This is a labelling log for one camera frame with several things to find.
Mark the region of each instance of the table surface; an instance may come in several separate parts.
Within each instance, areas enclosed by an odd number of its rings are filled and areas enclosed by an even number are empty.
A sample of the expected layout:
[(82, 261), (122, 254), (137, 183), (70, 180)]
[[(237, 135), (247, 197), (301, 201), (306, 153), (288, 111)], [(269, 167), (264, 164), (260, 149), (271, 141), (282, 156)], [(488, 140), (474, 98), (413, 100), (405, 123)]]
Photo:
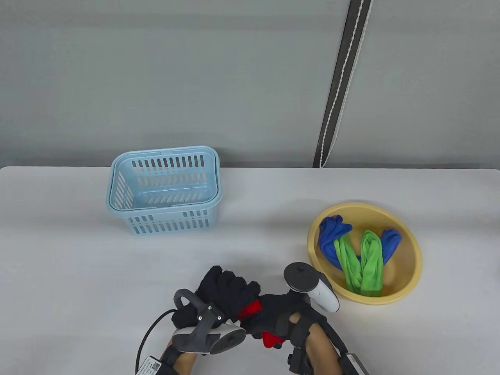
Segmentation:
[[(150, 324), (214, 264), (287, 291), (308, 261), (309, 226), (346, 201), (378, 205), (413, 231), (419, 285), (386, 306), (340, 300), (328, 319), (371, 375), (500, 371), (500, 172), (452, 169), (227, 168), (219, 223), (139, 237), (106, 208), (109, 168), (0, 170), (0, 373), (132, 374)], [(153, 331), (159, 356), (173, 332)], [(194, 374), (289, 374), (290, 344), (247, 339), (200, 358)]]

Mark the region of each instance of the green cloth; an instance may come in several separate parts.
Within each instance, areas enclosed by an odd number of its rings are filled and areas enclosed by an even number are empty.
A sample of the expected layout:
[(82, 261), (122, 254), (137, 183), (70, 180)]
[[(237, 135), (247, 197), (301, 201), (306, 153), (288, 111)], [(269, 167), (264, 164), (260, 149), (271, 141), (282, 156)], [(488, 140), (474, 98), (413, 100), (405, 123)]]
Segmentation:
[(333, 244), (345, 275), (347, 288), (362, 296), (380, 296), (384, 286), (384, 258), (379, 236), (371, 230), (364, 232), (361, 237), (361, 263), (348, 234), (336, 239)]

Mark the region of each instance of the black glove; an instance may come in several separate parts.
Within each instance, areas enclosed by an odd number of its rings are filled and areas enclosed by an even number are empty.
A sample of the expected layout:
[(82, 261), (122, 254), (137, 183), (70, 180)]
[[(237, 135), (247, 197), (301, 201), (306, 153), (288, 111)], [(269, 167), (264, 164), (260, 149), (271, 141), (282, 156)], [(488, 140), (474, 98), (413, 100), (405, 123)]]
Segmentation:
[[(206, 273), (197, 291), (194, 293), (204, 303), (214, 303), (224, 314), (225, 319), (238, 320), (240, 312), (257, 300), (261, 286), (252, 281), (249, 284), (241, 276), (236, 277), (231, 271), (222, 272), (219, 265), (214, 265)], [(198, 324), (197, 311), (189, 303), (172, 315), (176, 328), (194, 327)]]
[(279, 349), (284, 340), (290, 340), (295, 326), (290, 322), (290, 316), (294, 313), (300, 313), (301, 317), (309, 318), (314, 322), (327, 321), (324, 315), (311, 307), (308, 299), (309, 297), (304, 293), (293, 290), (281, 295), (261, 295), (258, 300), (262, 305), (262, 311), (242, 320), (241, 327), (254, 339), (264, 339), (266, 348)]

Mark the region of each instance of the blue towel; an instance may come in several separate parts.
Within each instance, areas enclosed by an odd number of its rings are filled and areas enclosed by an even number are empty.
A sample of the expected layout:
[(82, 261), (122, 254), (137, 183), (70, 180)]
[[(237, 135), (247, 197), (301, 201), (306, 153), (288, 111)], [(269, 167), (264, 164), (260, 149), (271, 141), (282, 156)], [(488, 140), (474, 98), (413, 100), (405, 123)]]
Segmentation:
[[(334, 241), (345, 236), (353, 230), (351, 224), (343, 223), (342, 216), (326, 217), (319, 226), (319, 248), (326, 259), (337, 269), (342, 271), (342, 266), (337, 257)], [(396, 229), (384, 230), (380, 237), (382, 242), (383, 264), (386, 265), (392, 258), (402, 241), (401, 234)]]
[(325, 217), (319, 226), (319, 248), (325, 258), (339, 270), (342, 270), (342, 266), (337, 257), (334, 241), (353, 230), (353, 226), (351, 224), (343, 224), (343, 220), (340, 215)]
[(401, 234), (396, 229), (384, 230), (380, 242), (382, 242), (383, 264), (386, 265), (396, 252), (402, 241)]

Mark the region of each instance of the gray backdrop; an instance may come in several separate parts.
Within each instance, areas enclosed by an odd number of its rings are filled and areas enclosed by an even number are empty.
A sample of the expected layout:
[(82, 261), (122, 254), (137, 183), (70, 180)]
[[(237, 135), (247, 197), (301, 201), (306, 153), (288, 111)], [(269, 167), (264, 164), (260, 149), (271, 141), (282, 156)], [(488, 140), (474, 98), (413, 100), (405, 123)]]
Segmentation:
[[(0, 0), (0, 166), (312, 165), (349, 3)], [(329, 166), (500, 165), (497, 0), (374, 0)]]

